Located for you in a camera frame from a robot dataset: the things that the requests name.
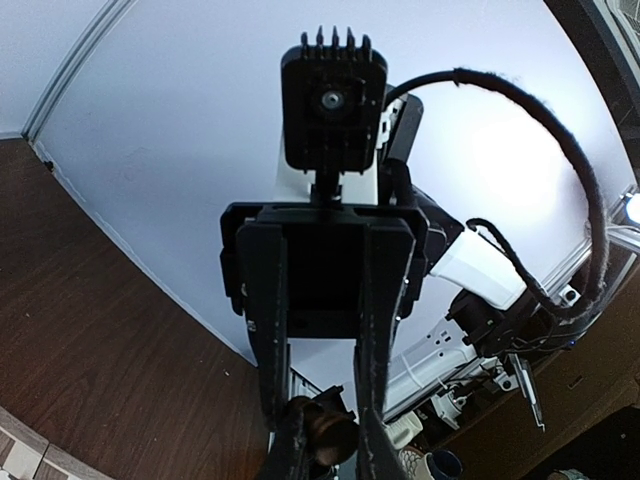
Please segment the aluminium frame post right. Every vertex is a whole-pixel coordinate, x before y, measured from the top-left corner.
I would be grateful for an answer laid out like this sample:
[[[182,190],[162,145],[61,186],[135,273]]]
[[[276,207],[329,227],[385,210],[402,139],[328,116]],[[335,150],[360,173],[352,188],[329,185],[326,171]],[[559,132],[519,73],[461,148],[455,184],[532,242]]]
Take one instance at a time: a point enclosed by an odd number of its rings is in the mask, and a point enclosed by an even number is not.
[[[132,0],[106,1],[90,20],[55,70],[21,130],[23,139],[33,144],[58,106],[74,78],[101,41],[135,4]]]

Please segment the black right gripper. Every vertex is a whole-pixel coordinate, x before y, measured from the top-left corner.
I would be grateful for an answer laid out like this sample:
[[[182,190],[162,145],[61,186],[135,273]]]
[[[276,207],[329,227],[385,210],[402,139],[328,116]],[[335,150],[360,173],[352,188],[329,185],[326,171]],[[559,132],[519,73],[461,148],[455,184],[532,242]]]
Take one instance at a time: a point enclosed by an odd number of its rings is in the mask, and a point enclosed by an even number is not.
[[[225,293],[246,322],[267,428],[278,428],[288,398],[287,337],[347,339],[358,329],[358,414],[362,425],[378,423],[395,323],[411,315],[427,273],[425,214],[237,202],[220,227]]]

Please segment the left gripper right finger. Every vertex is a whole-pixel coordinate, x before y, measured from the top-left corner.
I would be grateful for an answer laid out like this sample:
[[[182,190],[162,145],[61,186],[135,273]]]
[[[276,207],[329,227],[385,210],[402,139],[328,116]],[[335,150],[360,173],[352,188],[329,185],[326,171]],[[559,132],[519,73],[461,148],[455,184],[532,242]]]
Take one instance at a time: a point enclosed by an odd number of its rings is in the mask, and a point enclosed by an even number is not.
[[[361,480],[408,479],[380,417],[369,407],[364,407],[359,412],[356,474]]]

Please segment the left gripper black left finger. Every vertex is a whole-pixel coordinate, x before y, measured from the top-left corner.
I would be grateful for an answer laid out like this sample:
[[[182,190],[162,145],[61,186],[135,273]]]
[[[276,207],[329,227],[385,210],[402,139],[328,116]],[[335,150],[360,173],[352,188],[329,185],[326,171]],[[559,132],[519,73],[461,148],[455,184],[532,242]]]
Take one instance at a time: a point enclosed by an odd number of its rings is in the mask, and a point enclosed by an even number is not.
[[[289,407],[276,430],[274,442],[259,471],[260,480],[309,478],[304,410]]]

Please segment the wooden chess board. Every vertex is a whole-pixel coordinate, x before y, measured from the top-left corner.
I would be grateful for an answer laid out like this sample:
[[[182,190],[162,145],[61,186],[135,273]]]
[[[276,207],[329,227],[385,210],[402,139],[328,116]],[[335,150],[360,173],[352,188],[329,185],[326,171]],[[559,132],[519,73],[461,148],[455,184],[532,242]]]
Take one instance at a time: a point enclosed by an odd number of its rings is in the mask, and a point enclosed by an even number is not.
[[[4,408],[1,409],[1,478],[111,480],[51,444]]]

